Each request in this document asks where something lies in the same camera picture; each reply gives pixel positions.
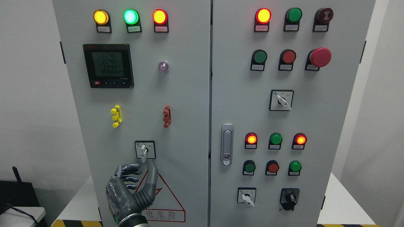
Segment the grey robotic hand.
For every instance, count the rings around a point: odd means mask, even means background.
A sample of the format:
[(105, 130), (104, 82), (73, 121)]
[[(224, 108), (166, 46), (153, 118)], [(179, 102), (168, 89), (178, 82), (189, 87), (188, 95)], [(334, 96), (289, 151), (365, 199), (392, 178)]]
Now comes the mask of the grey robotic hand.
[(119, 166), (114, 176), (108, 181), (106, 186), (107, 202), (117, 224), (131, 214), (141, 213), (150, 207), (155, 200), (158, 169), (153, 160), (147, 163), (148, 174), (141, 190), (133, 194), (129, 190), (135, 190), (137, 187), (133, 184), (124, 184), (124, 182), (128, 181), (139, 181), (136, 177), (131, 177), (130, 175), (141, 174), (140, 167), (140, 164)]

